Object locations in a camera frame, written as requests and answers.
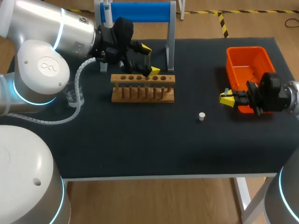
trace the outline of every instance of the table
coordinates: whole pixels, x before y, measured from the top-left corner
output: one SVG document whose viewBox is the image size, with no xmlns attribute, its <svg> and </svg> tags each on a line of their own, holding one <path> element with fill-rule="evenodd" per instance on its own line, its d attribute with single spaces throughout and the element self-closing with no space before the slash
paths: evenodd
<svg viewBox="0 0 299 224">
<path fill-rule="evenodd" d="M 163 40 L 147 40 L 152 65 L 166 72 Z M 42 126 L 2 117 L 0 124 L 16 125 L 38 134 L 49 146 L 65 179 L 131 176 L 194 177 L 274 174 L 299 145 L 298 121 L 285 112 L 258 118 L 219 104 L 230 87 L 225 70 L 230 46 L 263 46 L 283 81 L 293 77 L 272 38 L 176 40 L 175 103 L 113 104 L 110 66 L 99 65 L 81 75 L 85 104 L 72 122 Z M 67 60 L 74 74 L 80 60 Z M 60 94 L 35 118 L 58 120 L 74 112 Z M 205 112 L 204 122 L 198 113 Z"/>
</svg>

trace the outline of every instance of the blue bar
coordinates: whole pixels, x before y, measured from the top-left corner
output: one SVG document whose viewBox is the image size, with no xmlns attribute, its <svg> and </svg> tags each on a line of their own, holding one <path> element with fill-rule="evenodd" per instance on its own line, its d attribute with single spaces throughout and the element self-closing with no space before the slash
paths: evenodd
<svg viewBox="0 0 299 224">
<path fill-rule="evenodd" d="M 100 4 L 101 20 L 106 22 L 104 5 Z M 112 2 L 112 20 L 124 17 L 132 22 L 170 22 L 170 2 Z"/>
</svg>

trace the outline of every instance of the orange plastic bin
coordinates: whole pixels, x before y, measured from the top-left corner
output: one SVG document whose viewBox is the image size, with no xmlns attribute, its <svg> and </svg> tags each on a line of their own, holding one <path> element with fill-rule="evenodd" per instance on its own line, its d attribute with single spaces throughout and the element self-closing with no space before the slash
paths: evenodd
<svg viewBox="0 0 299 224">
<path fill-rule="evenodd" d="M 265 72 L 275 72 L 266 50 L 262 47 L 231 47 L 227 49 L 226 70 L 232 89 L 247 91 L 247 81 L 257 83 Z M 242 113 L 254 113 L 249 106 L 239 106 Z"/>
</svg>

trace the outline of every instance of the yellow and black tape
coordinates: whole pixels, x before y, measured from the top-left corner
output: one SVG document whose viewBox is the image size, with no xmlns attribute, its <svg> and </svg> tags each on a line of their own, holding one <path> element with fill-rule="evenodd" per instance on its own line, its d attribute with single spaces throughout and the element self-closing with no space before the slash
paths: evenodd
<svg viewBox="0 0 299 224">
<path fill-rule="evenodd" d="M 228 38 L 229 37 L 228 29 L 226 28 L 226 25 L 224 23 L 223 13 L 218 13 L 218 18 L 219 18 L 219 22 L 220 22 L 220 25 L 221 25 L 221 28 L 222 28 L 224 38 Z"/>
<path fill-rule="evenodd" d="M 73 13 L 94 13 L 94 10 L 85 10 L 85 9 L 67 9 L 67 11 Z"/>
<path fill-rule="evenodd" d="M 185 11 L 185 14 L 214 14 L 218 13 L 299 13 L 299 10 L 203 10 L 203 11 Z"/>
</svg>

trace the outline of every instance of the cable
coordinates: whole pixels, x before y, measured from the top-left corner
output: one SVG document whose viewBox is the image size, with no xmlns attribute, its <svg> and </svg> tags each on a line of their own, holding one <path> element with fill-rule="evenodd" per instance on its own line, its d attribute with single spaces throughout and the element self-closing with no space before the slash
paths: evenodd
<svg viewBox="0 0 299 224">
<path fill-rule="evenodd" d="M 76 100 L 77 100 L 77 108 L 76 108 L 76 111 L 73 113 L 73 115 L 71 115 L 69 118 L 66 118 L 66 119 L 63 119 L 63 120 L 58 120 L 58 121 L 45 121 L 45 120 L 38 120 L 38 119 L 35 119 L 35 118 L 27 117 L 27 116 L 17 114 L 17 113 L 8 113 L 7 116 L 20 118 L 20 119 L 23 119 L 23 120 L 31 121 L 31 122 L 42 124 L 42 125 L 60 125 L 60 124 L 64 124 L 66 122 L 69 122 L 69 121 L 73 120 L 75 117 L 77 117 L 77 115 L 80 112 L 80 108 L 81 108 L 81 105 L 80 105 L 81 99 L 80 99 L 80 90 L 79 90 L 80 74 L 81 74 L 82 70 L 87 65 L 89 65 L 90 63 L 95 62 L 95 61 L 96 61 L 95 57 L 86 60 L 85 62 L 83 62 L 80 65 L 80 67 L 78 68 L 78 70 L 76 72 L 76 75 L 75 75 L 75 93 L 76 93 Z"/>
<path fill-rule="evenodd" d="M 297 25 L 297 26 L 289 26 L 289 25 L 287 25 L 286 23 L 287 23 L 288 21 L 290 21 L 290 20 L 295 20 L 295 21 L 297 21 L 297 22 L 299 23 L 299 20 L 297 20 L 296 18 L 290 18 L 290 19 L 287 19 L 287 20 L 285 21 L 285 26 L 286 26 L 286 27 L 288 27 L 288 28 L 296 28 L 296 27 L 299 27 L 299 25 Z"/>
</svg>

